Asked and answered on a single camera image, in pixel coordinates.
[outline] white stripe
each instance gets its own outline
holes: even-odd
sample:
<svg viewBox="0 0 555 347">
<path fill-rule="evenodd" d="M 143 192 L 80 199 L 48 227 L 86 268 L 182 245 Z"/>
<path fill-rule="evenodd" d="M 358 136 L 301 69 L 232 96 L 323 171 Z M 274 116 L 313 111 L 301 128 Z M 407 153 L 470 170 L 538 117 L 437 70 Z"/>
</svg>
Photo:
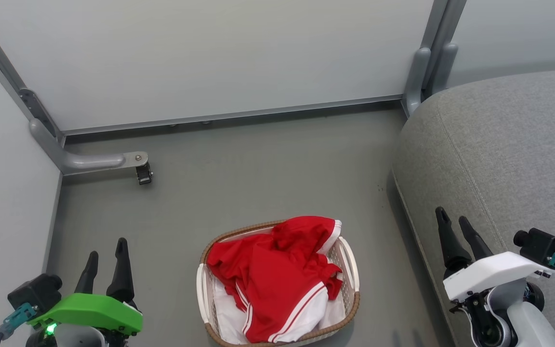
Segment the white stripe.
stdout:
<svg viewBox="0 0 555 347">
<path fill-rule="evenodd" d="M 273 340 L 273 338 L 278 336 L 278 334 L 283 334 L 286 331 L 286 329 L 288 329 L 288 326 L 291 324 L 292 320 L 295 319 L 295 317 L 297 316 L 297 313 L 299 313 L 299 311 L 304 307 L 304 305 L 308 301 L 308 299 L 310 299 L 310 297 L 312 295 L 314 295 L 314 292 L 317 291 L 322 286 L 324 286 L 324 284 L 322 284 L 322 282 L 319 282 L 317 285 L 315 285 L 313 288 L 311 288 L 310 291 L 307 292 L 302 297 L 302 299 L 299 301 L 299 303 L 297 303 L 295 308 L 292 310 L 291 315 L 288 316 L 288 319 L 286 320 L 286 323 L 284 323 L 284 326 L 282 327 L 282 329 L 280 329 L 275 334 L 271 334 L 271 336 L 269 336 L 269 341 Z"/>
<path fill-rule="evenodd" d="M 247 331 L 251 327 L 251 315 L 253 314 L 253 311 L 254 310 L 252 309 L 251 305 L 249 305 L 247 309 L 247 319 L 245 321 L 245 325 L 243 326 L 243 334 L 247 334 Z"/>
<path fill-rule="evenodd" d="M 327 241 L 322 244 L 320 250 L 318 250 L 318 254 L 327 254 L 337 238 L 340 237 L 340 233 L 342 232 L 342 222 L 339 220 L 335 220 L 335 224 L 333 225 L 333 231 L 331 231 L 331 235 L 327 239 Z"/>
<path fill-rule="evenodd" d="M 307 301 L 307 303 L 308 304 L 311 303 L 314 300 L 315 297 L 319 296 L 320 294 L 326 293 L 326 292 L 327 292 L 327 288 L 322 288 L 313 297 L 311 297 L 310 300 Z M 299 320 L 299 318 L 301 318 L 301 316 L 304 315 L 304 310 L 305 310 L 305 307 L 302 307 L 301 312 L 299 312 L 299 315 L 297 316 L 297 320 Z M 290 329 L 287 329 L 285 332 L 283 332 L 281 334 L 277 334 L 271 342 L 276 343 L 278 338 L 281 338 L 285 334 L 288 334 L 292 329 L 295 329 L 297 327 L 297 320 L 293 321 Z"/>
<path fill-rule="evenodd" d="M 247 298 L 245 298 L 245 295 L 243 295 L 243 291 L 238 287 L 237 283 L 235 283 L 235 289 L 237 290 L 237 293 L 239 294 L 241 301 L 243 301 L 243 305 L 249 306 L 250 304 L 248 303 Z"/>
</svg>

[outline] gray fabric upholstery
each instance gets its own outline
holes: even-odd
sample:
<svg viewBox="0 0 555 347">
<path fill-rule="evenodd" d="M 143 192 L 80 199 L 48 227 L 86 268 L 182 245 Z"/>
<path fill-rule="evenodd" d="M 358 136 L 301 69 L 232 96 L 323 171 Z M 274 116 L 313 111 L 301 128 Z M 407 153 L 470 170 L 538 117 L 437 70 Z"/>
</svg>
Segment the gray fabric upholstery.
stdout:
<svg viewBox="0 0 555 347">
<path fill-rule="evenodd" d="M 469 323 L 450 314 L 434 208 L 465 215 L 494 253 L 517 252 L 513 235 L 555 234 L 555 72 L 478 81 L 425 101 L 402 130 L 394 175 L 459 347 Z M 555 276 L 535 280 L 555 327 Z"/>
</svg>

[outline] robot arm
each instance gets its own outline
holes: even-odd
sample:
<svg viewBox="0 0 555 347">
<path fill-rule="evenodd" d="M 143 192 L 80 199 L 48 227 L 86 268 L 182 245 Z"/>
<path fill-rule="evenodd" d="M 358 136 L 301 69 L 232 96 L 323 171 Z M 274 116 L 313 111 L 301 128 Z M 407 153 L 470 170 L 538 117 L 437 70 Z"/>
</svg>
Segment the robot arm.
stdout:
<svg viewBox="0 0 555 347">
<path fill-rule="evenodd" d="M 458 242 L 451 220 L 436 209 L 438 234 L 445 260 L 445 290 L 471 323 L 476 347 L 555 347 L 555 331 L 541 313 L 544 299 L 526 277 L 555 274 L 555 237 L 538 229 L 520 231 L 514 242 L 520 254 L 493 255 L 465 217 L 460 227 L 475 261 Z"/>
<path fill-rule="evenodd" d="M 117 242 L 115 257 L 115 274 L 106 295 L 93 294 L 95 251 L 74 294 L 66 298 L 59 293 L 62 283 L 56 275 L 42 274 L 11 292 L 8 301 L 18 309 L 0 326 L 0 343 L 26 322 L 36 330 L 26 347 L 124 347 L 130 336 L 143 329 L 143 314 L 133 301 L 128 242 L 123 238 Z"/>
</svg>

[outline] gray metal bracket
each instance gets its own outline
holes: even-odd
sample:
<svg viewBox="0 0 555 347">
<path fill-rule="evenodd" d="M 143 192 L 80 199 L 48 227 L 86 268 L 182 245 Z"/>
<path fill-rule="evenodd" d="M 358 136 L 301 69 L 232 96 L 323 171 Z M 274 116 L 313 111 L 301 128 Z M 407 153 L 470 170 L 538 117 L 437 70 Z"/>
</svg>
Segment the gray metal bracket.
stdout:
<svg viewBox="0 0 555 347">
<path fill-rule="evenodd" d="M 429 48 L 419 48 L 414 53 L 414 59 L 412 60 L 412 65 L 410 65 L 410 72 L 406 81 L 404 97 L 401 100 L 408 118 L 421 104 L 421 89 L 423 88 L 423 79 L 425 78 L 425 71 L 427 70 L 431 54 L 432 51 Z"/>
<path fill-rule="evenodd" d="M 46 130 L 48 130 L 53 137 L 59 140 L 62 134 L 59 128 L 57 128 L 57 125 L 55 125 L 55 122 L 51 119 L 51 115 L 46 108 L 44 108 L 42 103 L 40 103 L 40 99 L 38 99 L 36 93 L 29 88 L 20 88 L 20 90 L 18 90 L 18 96 L 25 103 L 25 106 L 29 108 L 31 114 L 44 124 Z"/>
<path fill-rule="evenodd" d="M 152 180 L 147 152 L 80 156 L 64 150 L 38 119 L 29 121 L 29 131 L 64 175 L 136 167 L 139 184 L 148 184 Z"/>
<path fill-rule="evenodd" d="M 449 81 L 456 55 L 458 55 L 458 44 L 449 42 L 442 47 L 436 65 L 436 73 L 432 75 L 429 88 L 423 93 L 426 98 L 447 88 L 447 81 Z"/>
</svg>

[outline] laundry basket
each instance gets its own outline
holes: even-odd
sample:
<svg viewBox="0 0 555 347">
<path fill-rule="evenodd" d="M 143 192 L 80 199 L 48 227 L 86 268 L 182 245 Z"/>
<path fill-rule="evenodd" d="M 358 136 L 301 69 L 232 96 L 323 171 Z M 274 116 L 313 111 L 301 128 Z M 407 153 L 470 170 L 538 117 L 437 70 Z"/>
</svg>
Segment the laundry basket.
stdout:
<svg viewBox="0 0 555 347">
<path fill-rule="evenodd" d="M 196 294 L 198 296 L 198 307 L 200 309 L 200 316 L 205 322 L 205 329 L 209 333 L 209 336 L 213 338 L 216 343 L 222 347 L 273 347 L 273 346 L 289 346 L 297 347 L 304 346 L 310 343 L 322 340 L 323 338 L 328 338 L 329 336 L 337 333 L 340 329 L 345 327 L 357 313 L 359 308 L 359 273 L 357 272 L 357 264 L 355 262 L 355 257 L 348 246 L 348 242 L 344 238 L 339 237 L 335 244 L 327 254 L 328 259 L 333 263 L 337 264 L 344 273 L 344 281 L 340 289 L 340 295 L 344 301 L 344 310 L 346 312 L 346 317 L 339 323 L 332 325 L 328 328 L 312 331 L 310 333 L 304 334 L 298 341 L 291 343 L 249 343 L 246 345 L 233 345 L 232 343 L 222 340 L 220 336 L 220 326 L 218 324 L 218 319 L 215 312 L 215 304 L 213 302 L 213 281 L 218 279 L 213 276 L 211 270 L 207 267 L 207 256 L 209 255 L 209 250 L 216 242 L 225 242 L 242 239 L 250 235 L 256 234 L 269 234 L 271 229 L 277 224 L 283 222 L 283 220 L 278 220 L 275 222 L 268 222 L 263 224 L 256 224 L 255 226 L 249 226 L 241 229 L 225 233 L 214 239 L 200 258 L 200 266 L 196 272 Z"/>
</svg>

